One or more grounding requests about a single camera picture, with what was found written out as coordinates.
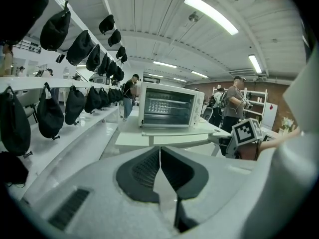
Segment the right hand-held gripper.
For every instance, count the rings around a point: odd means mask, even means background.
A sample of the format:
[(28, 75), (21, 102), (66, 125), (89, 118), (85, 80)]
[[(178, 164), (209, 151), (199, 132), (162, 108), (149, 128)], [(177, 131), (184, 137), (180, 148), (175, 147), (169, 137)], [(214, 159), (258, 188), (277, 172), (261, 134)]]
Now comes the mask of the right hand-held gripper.
[(258, 120), (246, 119), (232, 126), (231, 137), (226, 145), (226, 158), (257, 159), (261, 142), (273, 140), (269, 131), (260, 127)]

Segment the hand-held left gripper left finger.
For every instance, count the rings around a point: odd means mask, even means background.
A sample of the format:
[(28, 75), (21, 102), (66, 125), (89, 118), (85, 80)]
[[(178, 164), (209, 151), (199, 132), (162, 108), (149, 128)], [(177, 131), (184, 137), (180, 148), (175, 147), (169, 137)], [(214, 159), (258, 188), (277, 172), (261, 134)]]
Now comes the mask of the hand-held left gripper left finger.
[(154, 191), (160, 169), (160, 148), (149, 147), (104, 158), (92, 165), (92, 188), (111, 194), (121, 190), (128, 198), (141, 203), (159, 203)]

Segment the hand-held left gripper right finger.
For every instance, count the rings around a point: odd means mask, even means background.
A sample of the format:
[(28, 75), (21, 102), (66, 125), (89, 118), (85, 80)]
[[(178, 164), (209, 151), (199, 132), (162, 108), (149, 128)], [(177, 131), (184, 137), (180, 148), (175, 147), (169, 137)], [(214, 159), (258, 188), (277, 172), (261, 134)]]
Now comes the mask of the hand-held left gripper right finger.
[(226, 159), (161, 147), (160, 161), (164, 175), (181, 200), (202, 200), (229, 191)]

